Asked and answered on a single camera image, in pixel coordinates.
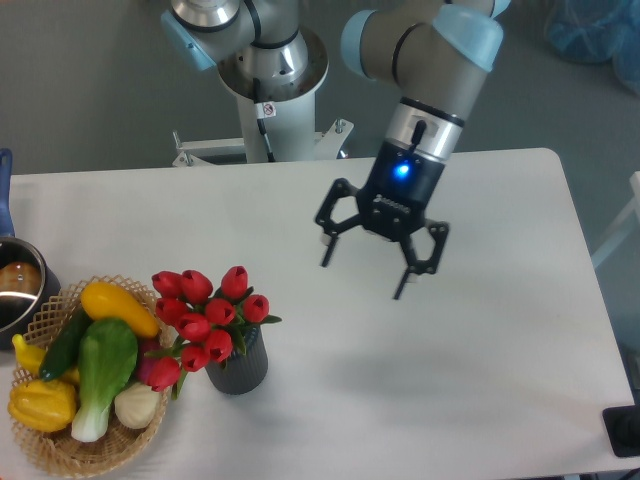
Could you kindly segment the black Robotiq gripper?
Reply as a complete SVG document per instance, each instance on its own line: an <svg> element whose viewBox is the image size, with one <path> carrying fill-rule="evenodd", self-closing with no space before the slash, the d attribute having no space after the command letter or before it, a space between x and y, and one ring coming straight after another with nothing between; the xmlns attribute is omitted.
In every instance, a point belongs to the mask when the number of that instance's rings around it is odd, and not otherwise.
<svg viewBox="0 0 640 480"><path fill-rule="evenodd" d="M393 295L399 300L412 278L434 275L439 268L449 223L425 220L426 207L444 171L444 164L424 158L390 142L383 142L369 173L359 190L345 178L336 179L329 188L314 222L322 228L326 251L320 265L326 268L342 233L359 226L386 239L397 239L406 268ZM345 220L332 219L339 200L356 198L358 212ZM434 245L426 260L418 258L411 234L425 228Z"/></svg>

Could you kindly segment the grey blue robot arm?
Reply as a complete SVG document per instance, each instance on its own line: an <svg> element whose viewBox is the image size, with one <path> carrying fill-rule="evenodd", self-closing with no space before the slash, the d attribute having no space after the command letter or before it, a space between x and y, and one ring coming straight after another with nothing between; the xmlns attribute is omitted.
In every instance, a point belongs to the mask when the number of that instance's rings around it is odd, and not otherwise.
<svg viewBox="0 0 640 480"><path fill-rule="evenodd" d="M428 219L426 207L493 69L505 9L503 1L406 1L348 20L345 65L401 97L365 184L334 181L319 208L329 247L361 227L400 246L405 279L437 271L449 226ZM318 156L315 94L328 58L297 2L174 1L161 24L187 63L216 69L235 96L249 162Z"/></svg>

